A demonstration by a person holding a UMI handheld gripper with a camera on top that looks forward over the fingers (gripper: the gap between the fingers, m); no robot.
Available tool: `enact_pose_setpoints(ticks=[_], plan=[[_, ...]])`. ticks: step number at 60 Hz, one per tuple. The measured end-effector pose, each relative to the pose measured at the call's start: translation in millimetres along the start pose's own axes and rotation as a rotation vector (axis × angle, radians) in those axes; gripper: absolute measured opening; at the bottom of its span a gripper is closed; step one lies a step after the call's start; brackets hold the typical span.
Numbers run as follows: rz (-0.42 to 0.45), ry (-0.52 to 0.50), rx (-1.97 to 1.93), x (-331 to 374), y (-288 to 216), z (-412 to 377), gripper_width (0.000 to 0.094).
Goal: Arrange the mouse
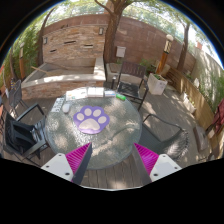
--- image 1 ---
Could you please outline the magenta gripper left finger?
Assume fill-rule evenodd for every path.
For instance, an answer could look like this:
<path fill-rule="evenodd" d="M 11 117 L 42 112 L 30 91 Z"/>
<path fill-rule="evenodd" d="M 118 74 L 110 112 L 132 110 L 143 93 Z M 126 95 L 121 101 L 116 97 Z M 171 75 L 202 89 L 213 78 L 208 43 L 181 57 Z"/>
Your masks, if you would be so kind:
<path fill-rule="evenodd" d="M 92 144 L 87 143 L 67 154 L 58 153 L 42 169 L 65 180 L 80 185 L 92 154 Z"/>

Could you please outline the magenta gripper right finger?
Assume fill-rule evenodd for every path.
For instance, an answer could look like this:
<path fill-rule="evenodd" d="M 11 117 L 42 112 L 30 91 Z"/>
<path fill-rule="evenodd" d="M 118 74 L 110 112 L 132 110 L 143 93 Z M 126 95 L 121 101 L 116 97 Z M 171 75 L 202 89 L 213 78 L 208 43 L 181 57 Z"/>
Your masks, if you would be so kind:
<path fill-rule="evenodd" d="M 137 143 L 133 145 L 132 153 L 143 185 L 181 170 L 167 154 L 158 155 Z"/>

